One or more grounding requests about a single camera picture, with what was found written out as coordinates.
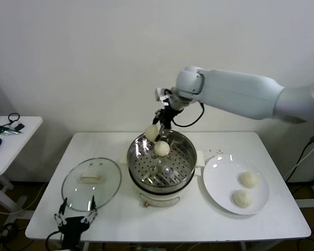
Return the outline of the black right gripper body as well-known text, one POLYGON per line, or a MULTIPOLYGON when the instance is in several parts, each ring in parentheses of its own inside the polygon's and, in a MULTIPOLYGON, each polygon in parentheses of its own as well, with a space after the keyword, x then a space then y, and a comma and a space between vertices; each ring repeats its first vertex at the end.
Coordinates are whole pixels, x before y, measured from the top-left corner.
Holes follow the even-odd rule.
POLYGON ((164 128, 171 128, 172 120, 181 112, 183 112, 183 110, 175 110, 170 106, 165 106, 160 111, 160 115, 159 115, 160 124, 164 128))

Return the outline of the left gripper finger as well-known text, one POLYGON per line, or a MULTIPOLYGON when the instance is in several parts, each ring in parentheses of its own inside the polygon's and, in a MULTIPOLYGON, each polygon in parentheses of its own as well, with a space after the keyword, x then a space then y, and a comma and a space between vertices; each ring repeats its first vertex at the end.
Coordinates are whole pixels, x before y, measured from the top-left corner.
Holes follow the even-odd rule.
POLYGON ((59 211, 54 214, 54 219, 57 222, 57 225, 65 225, 66 220, 64 217, 65 214, 65 208, 66 208, 67 198, 64 199, 63 203, 61 204, 59 211))
POLYGON ((95 198, 92 196, 92 200, 88 202, 87 214, 83 217, 82 222, 93 222, 97 217, 97 207, 95 198))

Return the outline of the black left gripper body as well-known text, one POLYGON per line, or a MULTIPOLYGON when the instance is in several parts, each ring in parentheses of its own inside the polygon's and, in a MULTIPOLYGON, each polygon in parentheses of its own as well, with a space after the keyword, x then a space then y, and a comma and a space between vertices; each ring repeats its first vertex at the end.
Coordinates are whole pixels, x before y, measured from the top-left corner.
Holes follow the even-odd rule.
POLYGON ((60 233, 63 234, 61 249, 80 250, 81 235, 89 229, 90 223, 83 216, 66 218, 65 220, 66 223, 61 223, 58 227, 60 233))

